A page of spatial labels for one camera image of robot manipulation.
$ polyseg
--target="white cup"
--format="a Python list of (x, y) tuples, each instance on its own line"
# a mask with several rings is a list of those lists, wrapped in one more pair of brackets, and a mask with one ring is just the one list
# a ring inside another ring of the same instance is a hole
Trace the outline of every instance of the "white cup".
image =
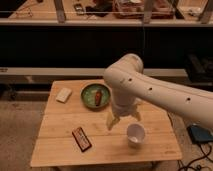
[(141, 123), (132, 123), (127, 128), (127, 139), (130, 147), (139, 148), (145, 138), (145, 130)]

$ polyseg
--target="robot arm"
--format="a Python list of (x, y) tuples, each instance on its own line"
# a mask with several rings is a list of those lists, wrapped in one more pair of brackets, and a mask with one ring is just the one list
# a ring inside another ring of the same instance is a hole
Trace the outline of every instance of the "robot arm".
[(113, 112), (127, 115), (125, 111), (138, 97), (213, 130), (213, 93), (157, 80), (143, 75), (142, 70), (143, 63), (135, 54), (125, 55), (105, 70)]

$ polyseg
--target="green plate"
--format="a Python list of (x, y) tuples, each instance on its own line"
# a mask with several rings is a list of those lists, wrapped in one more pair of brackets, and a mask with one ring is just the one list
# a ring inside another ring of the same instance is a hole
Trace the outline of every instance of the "green plate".
[[(100, 104), (97, 106), (95, 103), (95, 96), (97, 91), (100, 91), (102, 96)], [(86, 86), (81, 92), (81, 99), (85, 106), (91, 109), (97, 109), (106, 106), (110, 100), (110, 91), (103, 84), (90, 84)]]

